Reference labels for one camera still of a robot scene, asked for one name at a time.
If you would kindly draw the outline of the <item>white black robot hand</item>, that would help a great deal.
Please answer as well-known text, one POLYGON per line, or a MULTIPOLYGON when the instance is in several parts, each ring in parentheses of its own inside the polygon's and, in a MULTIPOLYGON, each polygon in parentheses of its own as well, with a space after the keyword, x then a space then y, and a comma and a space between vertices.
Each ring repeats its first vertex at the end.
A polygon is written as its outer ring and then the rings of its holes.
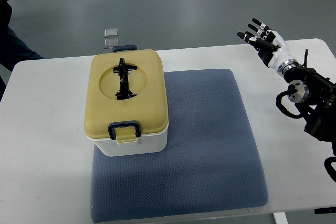
POLYGON ((252 22, 248 24, 252 32, 238 32, 237 36, 258 52, 258 57, 266 67, 284 76, 288 69, 298 65, 296 58, 290 54, 289 46, 277 31, 255 18, 252 22))

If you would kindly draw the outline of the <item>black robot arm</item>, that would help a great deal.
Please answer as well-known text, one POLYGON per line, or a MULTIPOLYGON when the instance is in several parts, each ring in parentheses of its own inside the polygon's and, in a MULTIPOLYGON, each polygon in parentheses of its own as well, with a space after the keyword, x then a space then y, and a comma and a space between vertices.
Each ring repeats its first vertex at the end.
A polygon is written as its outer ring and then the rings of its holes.
POLYGON ((281 69, 288 89, 276 96, 276 107, 287 117, 303 118, 304 131, 320 142, 331 143, 333 156, 324 161, 324 167, 335 180, 335 84, 304 63, 290 60, 281 69))

